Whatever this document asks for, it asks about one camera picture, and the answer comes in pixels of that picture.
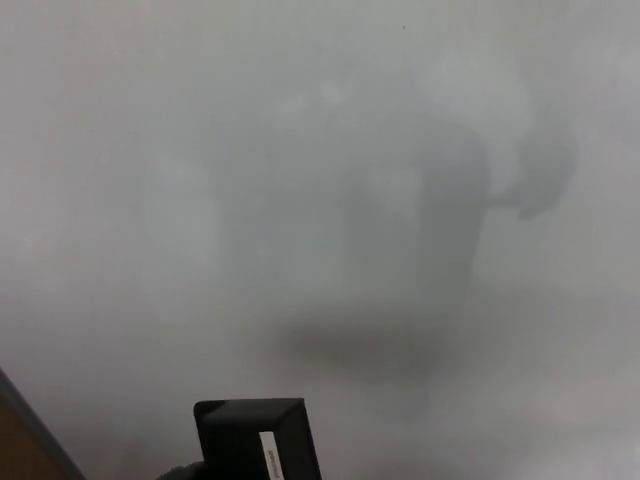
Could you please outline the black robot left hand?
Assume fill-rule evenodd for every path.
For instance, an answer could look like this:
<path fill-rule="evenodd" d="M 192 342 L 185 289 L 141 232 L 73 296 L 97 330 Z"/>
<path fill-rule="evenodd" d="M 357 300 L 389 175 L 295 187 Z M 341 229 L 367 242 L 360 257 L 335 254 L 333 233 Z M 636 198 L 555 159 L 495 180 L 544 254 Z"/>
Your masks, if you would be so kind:
<path fill-rule="evenodd" d="M 204 462 L 193 462 L 172 468 L 163 473 L 156 480 L 202 480 L 208 475 L 208 469 Z"/>

